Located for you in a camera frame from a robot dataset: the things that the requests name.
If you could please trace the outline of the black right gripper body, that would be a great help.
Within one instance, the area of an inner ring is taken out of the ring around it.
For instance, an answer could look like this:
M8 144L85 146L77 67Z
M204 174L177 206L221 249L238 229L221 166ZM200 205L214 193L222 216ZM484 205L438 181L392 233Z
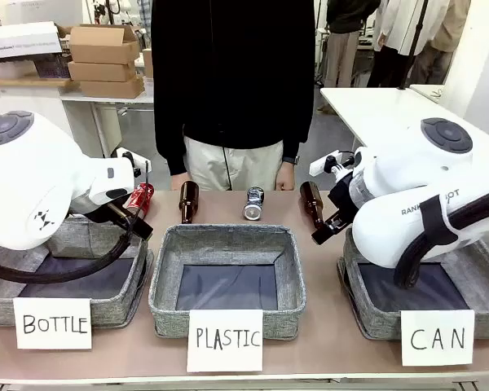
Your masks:
M343 217L348 219L350 225L358 212L357 206L350 197L350 181L351 178L340 179L328 193L328 198L337 208L335 213L341 213Z

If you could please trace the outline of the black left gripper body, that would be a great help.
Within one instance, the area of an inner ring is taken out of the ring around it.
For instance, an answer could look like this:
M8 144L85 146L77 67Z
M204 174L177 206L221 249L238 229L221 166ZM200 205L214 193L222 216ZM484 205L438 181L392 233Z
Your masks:
M119 228L137 235L142 240L150 240L153 228L146 223L137 213L129 209L109 202L105 205L108 211L108 220Z

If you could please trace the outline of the person's left hand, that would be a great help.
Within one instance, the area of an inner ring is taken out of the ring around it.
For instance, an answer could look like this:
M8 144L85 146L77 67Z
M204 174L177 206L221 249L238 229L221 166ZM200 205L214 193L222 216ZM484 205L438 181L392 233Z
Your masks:
M277 191L292 191L295 187L295 165L283 161L280 165L275 180Z

